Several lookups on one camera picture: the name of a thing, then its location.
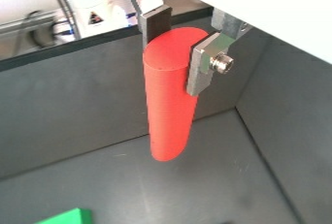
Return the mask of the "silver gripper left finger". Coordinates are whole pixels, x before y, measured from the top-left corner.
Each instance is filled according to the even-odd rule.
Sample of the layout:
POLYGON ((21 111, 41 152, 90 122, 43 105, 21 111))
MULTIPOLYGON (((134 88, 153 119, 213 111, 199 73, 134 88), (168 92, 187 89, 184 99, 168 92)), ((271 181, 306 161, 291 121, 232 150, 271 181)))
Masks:
POLYGON ((144 47, 161 34, 172 30, 173 9, 164 0, 132 0, 138 14, 138 26, 144 35, 144 47))

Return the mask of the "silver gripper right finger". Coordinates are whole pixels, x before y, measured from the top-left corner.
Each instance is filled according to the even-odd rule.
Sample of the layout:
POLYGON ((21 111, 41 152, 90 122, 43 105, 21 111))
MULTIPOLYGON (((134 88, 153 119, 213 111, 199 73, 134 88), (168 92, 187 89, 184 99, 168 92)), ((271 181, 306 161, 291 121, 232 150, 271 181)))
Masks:
POLYGON ((211 85, 213 74, 227 74, 233 66, 231 45, 252 29, 252 25, 220 9, 213 10, 216 32, 199 41, 191 51, 187 93, 197 96, 211 85))

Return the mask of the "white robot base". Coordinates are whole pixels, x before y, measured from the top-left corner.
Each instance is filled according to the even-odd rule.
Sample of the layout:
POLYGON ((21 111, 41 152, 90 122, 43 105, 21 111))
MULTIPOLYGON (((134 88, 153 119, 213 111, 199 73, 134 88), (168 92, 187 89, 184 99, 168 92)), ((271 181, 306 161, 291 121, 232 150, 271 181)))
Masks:
POLYGON ((138 24, 130 0, 58 0, 61 34, 81 40, 138 24))

